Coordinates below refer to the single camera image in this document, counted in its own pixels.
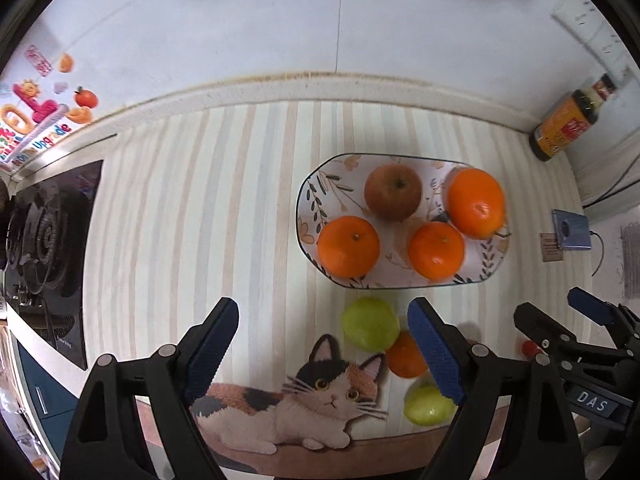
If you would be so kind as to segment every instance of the cat picture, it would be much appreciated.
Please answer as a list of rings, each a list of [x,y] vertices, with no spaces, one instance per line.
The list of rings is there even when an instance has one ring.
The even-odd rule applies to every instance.
[[[341,449],[351,441],[350,420],[386,416],[376,402],[383,361],[383,354],[361,365],[345,361],[338,341],[325,334],[280,392],[212,383],[191,414],[203,434],[238,451],[273,454],[279,444]]]

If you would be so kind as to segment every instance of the bottle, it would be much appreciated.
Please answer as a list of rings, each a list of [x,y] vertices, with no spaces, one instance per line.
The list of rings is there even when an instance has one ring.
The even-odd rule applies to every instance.
[[[616,92],[616,85],[604,74],[590,87],[576,90],[529,136],[534,155],[551,159],[598,120],[603,102]]]

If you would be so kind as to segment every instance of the kitchen cabinet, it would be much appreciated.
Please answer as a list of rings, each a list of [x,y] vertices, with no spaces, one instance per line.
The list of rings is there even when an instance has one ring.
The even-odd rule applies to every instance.
[[[19,342],[17,345],[24,383],[31,396],[34,414],[40,420],[51,448],[60,459],[78,399],[49,375]]]
[[[69,410],[68,412],[48,416],[41,420],[42,429],[47,435],[53,451],[56,452],[60,460],[62,459],[62,450],[65,447],[66,434],[69,431],[74,411],[75,410]]]
[[[22,371],[31,401],[40,420],[76,408],[78,399],[51,377],[47,371],[18,343]]]

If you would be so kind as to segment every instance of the plate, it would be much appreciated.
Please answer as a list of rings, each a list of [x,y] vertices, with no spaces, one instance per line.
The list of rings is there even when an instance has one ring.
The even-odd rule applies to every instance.
[[[417,211],[403,222],[377,218],[364,200],[369,174],[385,164],[405,164],[422,179],[423,197]],[[327,278],[350,288],[414,288],[479,283],[490,278],[509,248],[508,225],[487,240],[465,239],[465,260],[450,280],[432,282],[415,272],[406,254],[408,241],[425,222],[444,212],[446,186],[455,171],[471,168],[462,162],[418,156],[343,153],[334,156],[302,183],[296,204],[296,234],[300,249]],[[340,216],[358,216],[373,225],[380,238],[380,258],[365,276],[332,275],[318,258],[318,237],[328,222]]]

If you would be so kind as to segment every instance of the black stovetop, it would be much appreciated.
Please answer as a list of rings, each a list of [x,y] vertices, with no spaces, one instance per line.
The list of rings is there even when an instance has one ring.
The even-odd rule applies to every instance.
[[[100,160],[18,192],[6,239],[7,303],[82,370],[82,272],[101,170]]]

